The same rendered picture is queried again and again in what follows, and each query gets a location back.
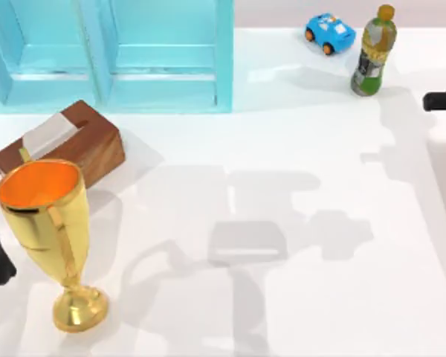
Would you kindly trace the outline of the green bottle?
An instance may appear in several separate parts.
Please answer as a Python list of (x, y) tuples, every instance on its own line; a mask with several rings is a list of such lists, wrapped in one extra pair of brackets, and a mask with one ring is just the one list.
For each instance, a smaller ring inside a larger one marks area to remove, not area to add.
[(383, 4), (363, 29), (358, 65), (351, 79), (353, 92), (361, 97), (373, 96), (381, 87), (384, 67), (397, 37), (394, 15), (395, 8)]

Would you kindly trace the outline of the blue toy car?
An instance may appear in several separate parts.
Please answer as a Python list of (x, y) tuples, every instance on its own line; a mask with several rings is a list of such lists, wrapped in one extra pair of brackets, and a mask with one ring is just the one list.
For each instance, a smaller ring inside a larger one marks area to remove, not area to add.
[(348, 50), (356, 39), (356, 32), (331, 13), (312, 17), (306, 24), (307, 41), (319, 45), (326, 56)]

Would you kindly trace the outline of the light blue rack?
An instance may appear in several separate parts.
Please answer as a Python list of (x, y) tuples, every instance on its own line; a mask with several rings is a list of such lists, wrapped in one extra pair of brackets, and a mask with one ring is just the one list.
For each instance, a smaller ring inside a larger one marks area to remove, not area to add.
[(229, 112), (234, 0), (0, 0), (0, 113)]

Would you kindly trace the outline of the brown wooden tissue box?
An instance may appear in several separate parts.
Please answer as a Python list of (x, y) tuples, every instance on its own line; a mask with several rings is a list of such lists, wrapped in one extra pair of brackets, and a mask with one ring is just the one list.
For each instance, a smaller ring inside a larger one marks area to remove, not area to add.
[[(79, 132), (35, 161), (62, 159), (76, 164), (81, 170), (86, 187), (92, 186), (125, 161), (126, 154), (119, 129), (85, 101), (78, 100), (60, 112)], [(24, 148), (22, 136), (0, 149), (1, 175), (24, 164), (19, 152)]]

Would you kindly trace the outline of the white tissue sheet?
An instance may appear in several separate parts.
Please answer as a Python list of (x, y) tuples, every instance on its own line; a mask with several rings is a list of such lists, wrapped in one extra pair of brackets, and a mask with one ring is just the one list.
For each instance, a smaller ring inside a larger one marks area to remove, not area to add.
[(77, 134), (79, 129), (58, 112), (22, 136), (23, 147), (33, 160), (40, 159)]

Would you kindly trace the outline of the gold trophy cup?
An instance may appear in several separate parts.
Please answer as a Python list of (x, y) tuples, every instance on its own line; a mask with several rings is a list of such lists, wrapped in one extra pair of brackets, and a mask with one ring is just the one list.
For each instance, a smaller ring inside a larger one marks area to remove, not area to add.
[(0, 181), (0, 207), (28, 256), (64, 289), (53, 306), (55, 326), (84, 332), (104, 320), (109, 301), (81, 283), (89, 248), (83, 175), (70, 161), (33, 160), (25, 148), (19, 154), (22, 165)]

